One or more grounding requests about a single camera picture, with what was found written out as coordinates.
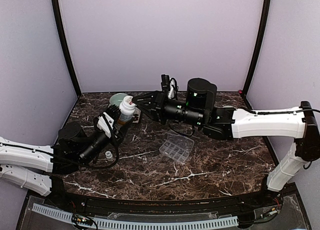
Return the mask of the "white pill bottle orange label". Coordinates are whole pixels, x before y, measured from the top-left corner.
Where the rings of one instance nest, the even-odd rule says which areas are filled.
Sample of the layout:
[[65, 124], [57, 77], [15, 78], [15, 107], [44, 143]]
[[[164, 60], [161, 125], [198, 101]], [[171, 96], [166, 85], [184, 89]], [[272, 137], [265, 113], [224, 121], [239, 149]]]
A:
[[136, 111], [136, 104], [133, 103], [133, 96], [125, 96], [119, 105], [119, 109], [121, 114], [117, 120], [117, 124], [123, 126], [132, 119]]

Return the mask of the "small white bottle cap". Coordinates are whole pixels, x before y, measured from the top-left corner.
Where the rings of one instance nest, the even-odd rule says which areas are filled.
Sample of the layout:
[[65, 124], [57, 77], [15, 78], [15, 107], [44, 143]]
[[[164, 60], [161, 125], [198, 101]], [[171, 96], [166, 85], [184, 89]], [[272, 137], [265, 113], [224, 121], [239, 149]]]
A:
[[105, 159], [108, 161], [108, 162], [112, 162], [114, 160], [114, 157], [113, 157], [113, 154], [111, 151], [106, 151], [105, 152]]

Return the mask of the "clear plastic pill organizer box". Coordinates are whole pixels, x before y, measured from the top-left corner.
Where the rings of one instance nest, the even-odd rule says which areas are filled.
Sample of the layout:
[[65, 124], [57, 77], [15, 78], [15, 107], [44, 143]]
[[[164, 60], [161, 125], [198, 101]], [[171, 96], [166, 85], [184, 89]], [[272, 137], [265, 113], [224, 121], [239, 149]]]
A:
[[188, 160], [195, 142], [173, 130], [167, 132], [165, 142], [159, 148], [159, 152], [164, 156], [184, 165]]

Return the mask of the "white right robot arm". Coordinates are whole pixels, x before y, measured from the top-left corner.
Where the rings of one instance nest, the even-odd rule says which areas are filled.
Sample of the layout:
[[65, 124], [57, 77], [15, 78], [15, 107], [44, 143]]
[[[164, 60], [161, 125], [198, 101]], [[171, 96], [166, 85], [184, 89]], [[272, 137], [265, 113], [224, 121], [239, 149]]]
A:
[[285, 157], [266, 178], [255, 203], [266, 207], [306, 164], [320, 158], [320, 131], [308, 101], [278, 110], [251, 110], [245, 107], [216, 107], [217, 86], [203, 78], [187, 83], [185, 102], [176, 99], [176, 89], [168, 75], [161, 76], [161, 90], [135, 96], [132, 102], [150, 119], [161, 124], [168, 120], [197, 127], [215, 140], [246, 137], [291, 137]]

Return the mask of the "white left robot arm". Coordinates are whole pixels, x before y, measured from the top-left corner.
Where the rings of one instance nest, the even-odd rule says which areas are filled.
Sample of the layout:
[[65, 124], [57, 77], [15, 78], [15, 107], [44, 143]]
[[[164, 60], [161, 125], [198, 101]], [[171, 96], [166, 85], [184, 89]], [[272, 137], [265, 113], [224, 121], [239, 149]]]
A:
[[[121, 110], [116, 105], [109, 106], [93, 120], [94, 132], [88, 136], [81, 125], [72, 121], [58, 131], [54, 145], [29, 145], [0, 139], [0, 176], [11, 183], [50, 196], [60, 208], [67, 208], [70, 196], [64, 191], [64, 183], [58, 175], [68, 175], [80, 168], [107, 170], [119, 160], [119, 145], [131, 126], [131, 122], [116, 128]], [[90, 163], [108, 145], [114, 147], [115, 155], [106, 166]]]

